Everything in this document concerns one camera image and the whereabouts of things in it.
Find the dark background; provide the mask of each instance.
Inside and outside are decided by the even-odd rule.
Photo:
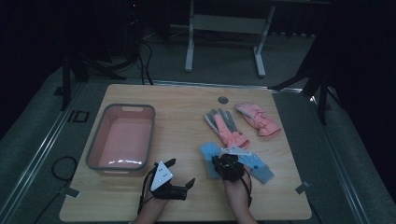
[[[61,66],[67,51],[82,51],[103,61],[112,54],[121,54],[114,43],[131,20],[125,2],[0,0],[0,137],[48,75]],[[134,15],[165,39],[169,24],[188,24],[189,1],[134,2],[139,6],[135,13],[141,13]],[[213,2],[197,10],[210,13],[215,7]],[[262,16],[237,3],[220,13]],[[317,36],[304,64],[326,64],[330,69],[331,85],[394,200],[395,15],[395,3],[390,0],[344,0],[330,6],[284,2],[277,6],[270,29],[273,35]]]

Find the pink and gray glove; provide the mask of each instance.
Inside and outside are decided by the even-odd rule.
[[[226,147],[237,146],[246,149],[248,139],[236,129],[233,116],[230,111],[212,109],[205,114],[207,124],[219,135]]]
[[[260,130],[259,135],[268,136],[282,130],[258,105],[242,103],[236,105],[235,109],[242,113],[250,126]]]

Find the white triangular marker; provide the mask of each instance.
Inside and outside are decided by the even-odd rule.
[[[150,190],[154,191],[155,189],[166,183],[166,181],[172,179],[172,177],[172,173],[168,170],[165,164],[160,161],[160,163],[158,163],[157,172],[155,173]]]

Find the person's right hand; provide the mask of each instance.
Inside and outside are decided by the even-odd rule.
[[[245,166],[245,173],[242,178],[247,184],[248,190],[251,191],[250,181],[250,168]],[[248,192],[243,184],[242,180],[231,182],[229,180],[223,180],[227,203],[230,206],[233,215],[238,223],[257,223],[253,215],[251,215],[248,207]]]

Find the wooden table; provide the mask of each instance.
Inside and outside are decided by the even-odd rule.
[[[222,105],[220,96],[229,99]],[[77,199],[66,197],[60,218],[63,221],[128,221],[136,217],[144,177],[102,176],[91,170],[85,158],[103,111],[114,103],[148,104],[154,106],[156,119],[149,169],[156,161],[177,159],[170,171],[172,184],[184,186],[193,177],[195,185],[186,201],[171,201],[160,221],[233,220],[219,179],[207,177],[200,145],[216,142],[219,137],[206,124],[204,114],[212,108],[231,111],[238,129],[250,140],[248,150],[256,153],[275,176],[265,185],[252,178],[253,202],[250,211],[258,220],[308,219],[311,210],[301,185],[290,146],[282,130],[272,138],[258,135],[233,107],[252,102],[264,109],[279,125],[280,117],[271,92],[265,89],[219,88],[197,86],[135,86],[110,85],[99,109],[87,145],[71,184],[81,193]]]

